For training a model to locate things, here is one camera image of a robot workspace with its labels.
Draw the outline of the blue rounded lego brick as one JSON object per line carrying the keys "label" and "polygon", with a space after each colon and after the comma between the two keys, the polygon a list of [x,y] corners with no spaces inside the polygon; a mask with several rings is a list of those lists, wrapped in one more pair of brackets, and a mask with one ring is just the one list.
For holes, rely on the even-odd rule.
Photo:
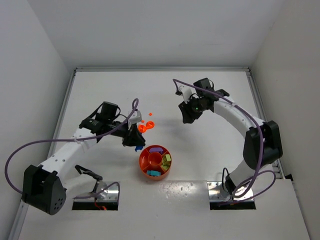
{"label": "blue rounded lego brick", "polygon": [[137,151],[141,151],[142,149],[143,149],[143,146],[136,146],[134,150],[137,152]]}

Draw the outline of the purple rounded lego brick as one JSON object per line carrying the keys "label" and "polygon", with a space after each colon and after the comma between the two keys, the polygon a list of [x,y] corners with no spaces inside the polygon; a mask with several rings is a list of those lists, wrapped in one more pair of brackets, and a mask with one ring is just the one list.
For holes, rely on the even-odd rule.
{"label": "purple rounded lego brick", "polygon": [[148,150],[150,153],[160,153],[163,154],[164,150],[161,147],[152,147]]}

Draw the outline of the orange round divided container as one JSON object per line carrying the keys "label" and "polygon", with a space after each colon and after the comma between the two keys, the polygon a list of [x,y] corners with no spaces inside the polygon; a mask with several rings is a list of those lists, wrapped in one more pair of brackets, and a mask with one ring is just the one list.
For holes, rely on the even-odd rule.
{"label": "orange round divided container", "polygon": [[[154,148],[154,147],[160,147],[163,148],[163,154],[160,154],[158,152],[149,152],[150,148]],[[140,172],[148,179],[152,180],[152,181],[160,181],[165,179],[170,172],[171,169],[171,165],[170,168],[168,170],[164,170],[163,168],[161,168],[161,165],[164,164],[163,163],[163,155],[165,154],[170,154],[171,156],[171,165],[173,162],[173,158],[171,153],[168,151],[167,148],[165,148],[164,146],[161,145],[150,145],[145,147],[140,155],[139,155],[139,159],[138,159],[138,163],[139,163],[139,168],[140,168]],[[158,171],[161,173],[160,176],[153,176],[153,175],[148,175],[147,171]]]}

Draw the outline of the yellow-green lego brick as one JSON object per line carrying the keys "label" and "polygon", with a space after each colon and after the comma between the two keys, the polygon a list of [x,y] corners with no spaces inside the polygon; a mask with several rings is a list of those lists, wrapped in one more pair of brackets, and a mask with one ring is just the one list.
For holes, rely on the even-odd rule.
{"label": "yellow-green lego brick", "polygon": [[171,167],[171,163],[170,162],[166,162],[164,164],[161,165],[161,168],[164,170],[168,170]]}
{"label": "yellow-green lego brick", "polygon": [[171,159],[171,155],[170,154],[165,154],[165,155],[162,156],[162,162],[164,164],[166,164],[168,162],[171,162],[171,161],[172,161],[172,159]]}

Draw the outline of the small teal lego brick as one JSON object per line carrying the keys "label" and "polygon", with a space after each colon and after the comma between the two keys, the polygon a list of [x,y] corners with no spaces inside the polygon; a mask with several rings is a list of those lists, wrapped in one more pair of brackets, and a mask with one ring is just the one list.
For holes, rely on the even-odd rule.
{"label": "small teal lego brick", "polygon": [[152,171],[151,175],[155,177],[159,177],[161,173],[159,171]]}

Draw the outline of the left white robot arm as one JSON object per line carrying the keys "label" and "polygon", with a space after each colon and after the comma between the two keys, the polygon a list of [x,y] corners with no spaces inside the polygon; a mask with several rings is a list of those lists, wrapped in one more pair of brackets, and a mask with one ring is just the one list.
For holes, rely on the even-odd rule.
{"label": "left white robot arm", "polygon": [[49,215],[55,215],[64,206],[67,198],[94,199],[112,182],[103,185],[103,177],[78,165],[81,156],[103,137],[120,137],[125,147],[141,150],[146,141],[138,130],[142,120],[138,110],[139,100],[132,102],[132,110],[123,122],[116,121],[118,105],[104,101],[91,115],[82,120],[69,139],[51,157],[38,166],[30,165],[23,175],[22,201]]}

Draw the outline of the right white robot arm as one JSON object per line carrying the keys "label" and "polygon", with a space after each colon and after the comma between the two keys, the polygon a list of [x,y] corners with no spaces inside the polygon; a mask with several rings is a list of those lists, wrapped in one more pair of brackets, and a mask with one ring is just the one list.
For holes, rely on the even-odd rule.
{"label": "right white robot arm", "polygon": [[234,102],[224,89],[216,90],[208,78],[188,84],[174,79],[176,95],[184,124],[192,124],[205,111],[225,119],[244,138],[243,160],[223,178],[225,191],[233,196],[242,186],[252,187],[261,169],[282,157],[283,148],[278,124],[253,116]]}

